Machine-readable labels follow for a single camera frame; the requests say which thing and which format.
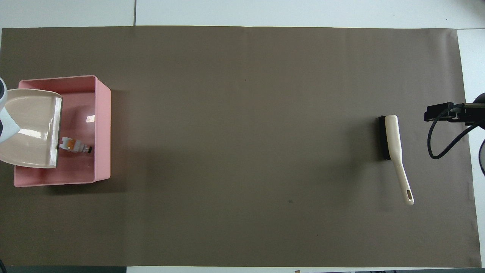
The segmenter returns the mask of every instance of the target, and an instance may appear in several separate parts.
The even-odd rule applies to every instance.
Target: brown paper mat
[[[12,265],[477,267],[468,139],[426,150],[426,106],[464,102],[455,30],[4,29],[0,75],[112,89],[112,177],[14,188]],[[379,155],[398,115],[416,204]],[[435,150],[464,129],[440,124]]]

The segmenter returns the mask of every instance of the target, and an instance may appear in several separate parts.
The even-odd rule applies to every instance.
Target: brush
[[[414,204],[413,193],[407,180],[403,165],[403,149],[399,134],[399,124],[396,115],[379,117],[379,132],[384,159],[392,160],[396,170],[399,185],[407,205]]]

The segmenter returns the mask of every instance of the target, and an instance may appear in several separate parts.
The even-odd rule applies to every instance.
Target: pink plastic bin
[[[90,154],[59,149],[57,167],[15,166],[16,187],[86,184],[111,176],[111,90],[96,76],[23,80],[18,88],[59,93],[63,98],[59,137],[93,146]]]

